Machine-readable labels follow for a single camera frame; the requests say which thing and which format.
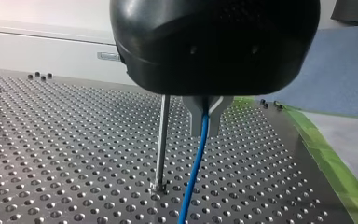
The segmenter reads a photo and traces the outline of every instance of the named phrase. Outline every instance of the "black plastic housing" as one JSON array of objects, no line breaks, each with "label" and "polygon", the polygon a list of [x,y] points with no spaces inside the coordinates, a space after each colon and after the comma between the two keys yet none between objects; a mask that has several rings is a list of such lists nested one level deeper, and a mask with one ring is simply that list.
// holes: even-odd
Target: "black plastic housing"
[{"label": "black plastic housing", "polygon": [[128,74],[169,95],[257,95],[298,74],[319,0],[111,0]]}]

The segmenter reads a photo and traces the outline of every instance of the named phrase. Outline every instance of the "blue cable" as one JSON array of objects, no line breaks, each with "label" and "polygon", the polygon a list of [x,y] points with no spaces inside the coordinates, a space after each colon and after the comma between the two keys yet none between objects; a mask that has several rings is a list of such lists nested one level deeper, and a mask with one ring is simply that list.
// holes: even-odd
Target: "blue cable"
[{"label": "blue cable", "polygon": [[190,180],[188,181],[187,184],[186,194],[182,202],[182,208],[180,211],[178,224],[185,224],[186,222],[188,207],[190,206],[190,201],[191,201],[191,195],[193,194],[193,188],[194,185],[196,184],[197,173],[199,172],[202,154],[205,149],[206,138],[208,136],[208,124],[209,124],[209,116],[206,113],[203,115],[202,118],[202,133],[201,133],[200,146],[199,146],[199,150],[197,151],[196,159],[194,160],[193,169],[191,170]]}]

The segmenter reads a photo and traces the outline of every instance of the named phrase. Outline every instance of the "metal pin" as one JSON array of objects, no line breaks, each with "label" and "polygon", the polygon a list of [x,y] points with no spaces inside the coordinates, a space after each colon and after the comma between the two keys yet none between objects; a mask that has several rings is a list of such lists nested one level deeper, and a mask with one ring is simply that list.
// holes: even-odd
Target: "metal pin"
[{"label": "metal pin", "polygon": [[167,141],[169,112],[170,112],[170,96],[163,95],[161,98],[161,114],[159,120],[156,178],[151,183],[151,189],[153,191],[165,190],[165,184],[162,183],[162,178],[164,176],[165,147]]}]

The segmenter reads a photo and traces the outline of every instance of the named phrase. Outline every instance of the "gray floor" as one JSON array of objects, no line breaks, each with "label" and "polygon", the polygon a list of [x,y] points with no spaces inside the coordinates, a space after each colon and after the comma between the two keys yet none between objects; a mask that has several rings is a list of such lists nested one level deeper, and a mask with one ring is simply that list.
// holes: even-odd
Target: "gray floor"
[{"label": "gray floor", "polygon": [[318,31],[295,81],[260,98],[358,116],[358,27]]},{"label": "gray floor", "polygon": [[358,179],[358,119],[314,113],[304,114]]}]

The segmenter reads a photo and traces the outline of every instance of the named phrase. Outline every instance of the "metal surface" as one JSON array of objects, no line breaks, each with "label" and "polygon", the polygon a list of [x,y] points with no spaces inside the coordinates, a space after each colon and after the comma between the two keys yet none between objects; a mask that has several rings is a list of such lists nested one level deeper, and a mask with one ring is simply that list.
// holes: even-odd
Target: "metal surface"
[{"label": "metal surface", "polygon": [[164,161],[165,161],[165,148],[167,143],[167,131],[168,131],[168,116],[170,112],[170,98],[169,95],[162,95],[161,97],[161,113],[159,118],[158,129],[158,149],[157,149],[157,171],[156,178],[151,185],[151,189],[154,191],[163,191],[166,189],[166,185],[162,180],[164,177]]},{"label": "metal surface", "polygon": [[[0,223],[175,223],[197,152],[171,99],[153,193],[160,98],[1,77]],[[273,106],[232,105],[205,148],[188,223],[352,223]]]},{"label": "metal surface", "polygon": [[116,53],[98,52],[97,57],[101,60],[121,62],[120,55]]}]

